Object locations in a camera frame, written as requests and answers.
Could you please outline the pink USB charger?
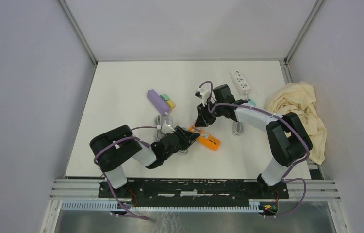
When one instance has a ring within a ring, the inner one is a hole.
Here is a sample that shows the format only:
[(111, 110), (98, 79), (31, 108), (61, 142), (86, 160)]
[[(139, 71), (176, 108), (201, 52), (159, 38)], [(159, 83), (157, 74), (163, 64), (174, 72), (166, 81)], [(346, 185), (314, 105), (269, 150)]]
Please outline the pink USB charger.
[(204, 124), (205, 123), (205, 120), (203, 119), (203, 117), (199, 116), (196, 120), (196, 123), (198, 124)]

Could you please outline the orange power strip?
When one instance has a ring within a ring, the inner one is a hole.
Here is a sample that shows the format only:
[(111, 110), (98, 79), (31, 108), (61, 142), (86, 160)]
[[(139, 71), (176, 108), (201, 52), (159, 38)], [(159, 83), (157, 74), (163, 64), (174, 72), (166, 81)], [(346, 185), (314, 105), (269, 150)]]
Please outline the orange power strip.
[(217, 151), (221, 141), (219, 139), (217, 139), (216, 137), (212, 136), (211, 134), (205, 132), (202, 129), (196, 128), (193, 125), (190, 126), (190, 128), (188, 129), (190, 132), (192, 133), (199, 133), (200, 137), (197, 138), (197, 141), (199, 143), (201, 143), (202, 145), (206, 146), (207, 148), (213, 150), (213, 151)]

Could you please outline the white power strip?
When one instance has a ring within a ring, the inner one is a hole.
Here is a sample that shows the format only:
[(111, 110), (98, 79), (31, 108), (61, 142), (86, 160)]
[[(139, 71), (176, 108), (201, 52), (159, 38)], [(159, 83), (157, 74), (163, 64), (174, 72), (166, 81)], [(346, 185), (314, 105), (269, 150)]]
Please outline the white power strip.
[(250, 93), (250, 85), (244, 75), (239, 70), (231, 71), (230, 78), (241, 95)]

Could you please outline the teal USB charger plug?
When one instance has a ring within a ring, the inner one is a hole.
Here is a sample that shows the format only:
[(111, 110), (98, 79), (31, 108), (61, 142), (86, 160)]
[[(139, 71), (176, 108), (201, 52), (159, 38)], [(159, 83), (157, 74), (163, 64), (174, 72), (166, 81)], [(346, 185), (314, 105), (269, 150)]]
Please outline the teal USB charger plug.
[(248, 103), (250, 103), (252, 106), (256, 106), (256, 103), (252, 99), (248, 99)]

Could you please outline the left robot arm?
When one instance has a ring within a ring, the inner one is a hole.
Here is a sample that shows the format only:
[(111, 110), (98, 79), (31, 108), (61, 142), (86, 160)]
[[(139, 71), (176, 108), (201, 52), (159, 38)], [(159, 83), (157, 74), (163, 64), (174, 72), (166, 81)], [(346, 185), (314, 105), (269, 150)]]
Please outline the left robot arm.
[(121, 198), (129, 191), (123, 163), (134, 159), (148, 169), (155, 169), (173, 154), (186, 151), (198, 138), (199, 133), (180, 126), (166, 126), (164, 137), (149, 144), (135, 136), (128, 125), (122, 125), (94, 137), (89, 146), (95, 156), (94, 163), (106, 177), (111, 192)]

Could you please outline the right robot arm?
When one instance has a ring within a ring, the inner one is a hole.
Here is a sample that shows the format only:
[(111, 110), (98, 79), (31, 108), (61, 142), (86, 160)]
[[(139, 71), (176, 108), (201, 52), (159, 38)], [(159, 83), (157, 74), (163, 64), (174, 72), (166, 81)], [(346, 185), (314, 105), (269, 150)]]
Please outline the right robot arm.
[(237, 100), (226, 84), (213, 90), (199, 86), (195, 96), (201, 99), (195, 127), (207, 127), (217, 118), (225, 117), (267, 134), (273, 158), (257, 178), (260, 197), (271, 197), (276, 185), (284, 181), (293, 167), (309, 158), (313, 144), (296, 113), (280, 115), (257, 108), (247, 100)]

